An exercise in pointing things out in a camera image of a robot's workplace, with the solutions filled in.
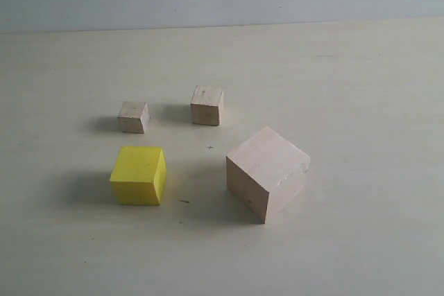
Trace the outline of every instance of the table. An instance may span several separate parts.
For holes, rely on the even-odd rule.
[[[442,295],[443,56],[444,18],[0,35],[0,293]],[[221,126],[190,123],[195,85]],[[265,125],[311,164],[261,225],[225,156]],[[164,148],[160,207],[116,204],[131,145]]]

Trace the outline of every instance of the wooden block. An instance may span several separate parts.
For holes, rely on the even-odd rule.
[[[150,121],[148,106],[145,102],[123,102],[117,118],[122,132],[145,133]]]
[[[218,126],[223,109],[223,90],[196,86],[191,99],[191,119],[195,124]]]
[[[265,223],[302,190],[310,157],[265,127],[226,162],[228,189]]]
[[[160,205],[166,176],[160,147],[122,147],[110,182],[119,204]]]

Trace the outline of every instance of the light wood cube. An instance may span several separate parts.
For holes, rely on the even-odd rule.
[[[265,223],[302,190],[310,157],[265,127],[226,163],[228,189]]]
[[[122,132],[145,133],[150,121],[148,105],[145,102],[123,102],[117,118]]]
[[[110,182],[119,204],[160,205],[166,176],[160,147],[122,147]]]
[[[191,119],[195,124],[218,126],[223,110],[223,90],[196,86],[191,99]]]

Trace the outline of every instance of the cube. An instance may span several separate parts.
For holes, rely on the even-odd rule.
[[[265,223],[303,188],[310,157],[265,127],[227,155],[227,187]]]
[[[167,166],[160,147],[122,147],[110,182],[119,204],[160,205]]]
[[[223,109],[223,90],[196,86],[191,99],[191,119],[195,124],[218,126]]]
[[[148,106],[145,102],[123,102],[117,118],[122,132],[145,133],[150,121]]]

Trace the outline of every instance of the unpainted wooden block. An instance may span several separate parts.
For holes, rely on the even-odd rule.
[[[191,119],[195,124],[218,126],[223,110],[223,90],[196,86],[191,99]]]
[[[122,132],[145,133],[150,121],[148,105],[145,102],[123,102],[117,118]]]
[[[119,204],[160,205],[167,165],[160,147],[122,147],[110,182]]]
[[[265,223],[303,188],[310,157],[265,127],[227,155],[227,187]]]

